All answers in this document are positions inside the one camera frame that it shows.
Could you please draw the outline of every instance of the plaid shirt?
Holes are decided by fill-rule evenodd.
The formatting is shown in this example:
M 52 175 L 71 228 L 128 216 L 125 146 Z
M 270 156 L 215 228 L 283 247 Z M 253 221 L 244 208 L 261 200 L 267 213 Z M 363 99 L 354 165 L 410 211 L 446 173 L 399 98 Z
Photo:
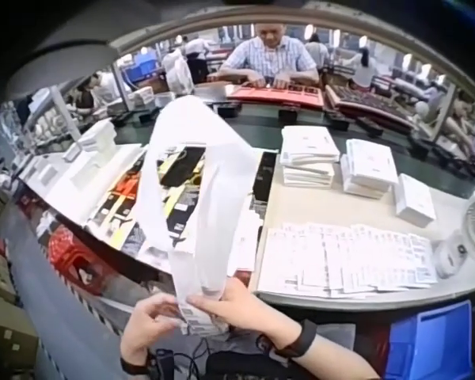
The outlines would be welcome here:
M 274 77 L 282 71 L 315 70 L 317 64 L 297 38 L 283 36 L 275 50 L 269 50 L 259 37 L 238 45 L 223 67 L 250 68 L 264 77 Z

